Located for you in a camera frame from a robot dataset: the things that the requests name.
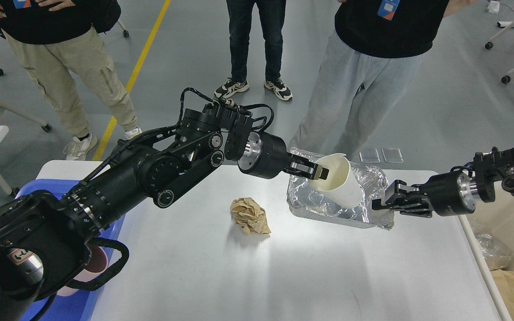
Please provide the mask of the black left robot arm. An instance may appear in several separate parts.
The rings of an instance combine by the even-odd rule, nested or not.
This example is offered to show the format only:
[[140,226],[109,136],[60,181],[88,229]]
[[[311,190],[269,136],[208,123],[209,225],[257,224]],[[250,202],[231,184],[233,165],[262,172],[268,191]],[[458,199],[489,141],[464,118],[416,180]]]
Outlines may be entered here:
[[280,172],[326,180],[329,170],[290,154],[254,126],[253,108],[209,98],[202,111],[180,108],[175,125],[120,140],[98,167],[61,199],[36,190],[0,206],[0,321],[18,321],[29,306],[65,287],[94,291],[116,276],[128,248],[100,232],[146,198],[165,209],[214,172],[225,159],[242,173],[271,179]]

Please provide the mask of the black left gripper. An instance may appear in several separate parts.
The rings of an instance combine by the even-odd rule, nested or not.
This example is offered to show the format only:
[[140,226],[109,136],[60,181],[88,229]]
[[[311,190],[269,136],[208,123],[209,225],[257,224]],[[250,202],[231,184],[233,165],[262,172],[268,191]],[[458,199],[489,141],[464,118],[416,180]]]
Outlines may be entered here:
[[326,180],[330,170],[303,156],[287,152],[285,142],[266,132],[250,132],[245,151],[237,161],[242,173],[271,179],[287,173],[309,180]]

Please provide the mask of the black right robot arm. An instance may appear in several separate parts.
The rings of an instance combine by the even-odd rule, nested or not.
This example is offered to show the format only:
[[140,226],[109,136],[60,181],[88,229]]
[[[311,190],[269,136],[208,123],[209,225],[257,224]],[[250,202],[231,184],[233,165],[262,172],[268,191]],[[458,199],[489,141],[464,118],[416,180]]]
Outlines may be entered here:
[[404,215],[430,218],[471,214],[477,201],[494,202],[494,183],[514,195],[514,148],[477,152],[472,162],[454,166],[448,173],[434,175],[423,184],[408,185],[395,180],[382,199],[374,199],[373,210],[394,210]]

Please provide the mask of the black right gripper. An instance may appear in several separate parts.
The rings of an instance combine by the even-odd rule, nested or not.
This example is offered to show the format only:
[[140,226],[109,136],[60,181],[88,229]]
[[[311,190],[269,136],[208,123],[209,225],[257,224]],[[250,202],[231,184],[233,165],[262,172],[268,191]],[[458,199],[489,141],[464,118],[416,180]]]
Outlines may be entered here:
[[[423,193],[429,203],[420,199]],[[422,185],[408,185],[394,180],[384,193],[384,201],[375,199],[373,210],[394,210],[412,217],[431,218],[432,209],[442,217],[472,214],[477,207],[477,185],[464,172],[449,172],[430,177]]]

